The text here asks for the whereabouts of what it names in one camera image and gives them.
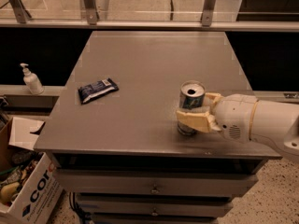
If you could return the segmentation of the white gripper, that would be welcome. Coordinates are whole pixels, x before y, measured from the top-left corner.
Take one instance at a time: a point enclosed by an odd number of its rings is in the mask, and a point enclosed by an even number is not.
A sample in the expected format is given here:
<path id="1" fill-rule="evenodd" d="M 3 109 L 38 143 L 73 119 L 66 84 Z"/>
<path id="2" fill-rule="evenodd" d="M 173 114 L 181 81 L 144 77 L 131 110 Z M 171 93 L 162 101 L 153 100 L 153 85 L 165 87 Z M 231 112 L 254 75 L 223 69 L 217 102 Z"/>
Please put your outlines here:
<path id="1" fill-rule="evenodd" d="M 192 110 L 178 108 L 176 116 L 179 128 L 185 133 L 212 131 L 228 139 L 241 143 L 249 141 L 249 127 L 252 112 L 257 105 L 255 96 L 233 94 L 222 98 L 220 93 L 207 92 L 203 106 Z"/>

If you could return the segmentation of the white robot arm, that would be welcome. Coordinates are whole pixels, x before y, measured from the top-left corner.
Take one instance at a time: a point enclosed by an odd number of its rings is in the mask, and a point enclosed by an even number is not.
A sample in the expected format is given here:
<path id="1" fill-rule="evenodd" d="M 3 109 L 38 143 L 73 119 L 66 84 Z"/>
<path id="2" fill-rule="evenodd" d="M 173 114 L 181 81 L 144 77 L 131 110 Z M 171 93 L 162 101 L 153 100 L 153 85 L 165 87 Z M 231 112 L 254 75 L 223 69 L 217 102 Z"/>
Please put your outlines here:
<path id="1" fill-rule="evenodd" d="M 299 162 L 299 106 L 260 100 L 252 95 L 208 93 L 204 105 L 176 111 L 178 122 L 202 133 L 219 133 L 239 143 L 272 148 L 283 158 Z"/>

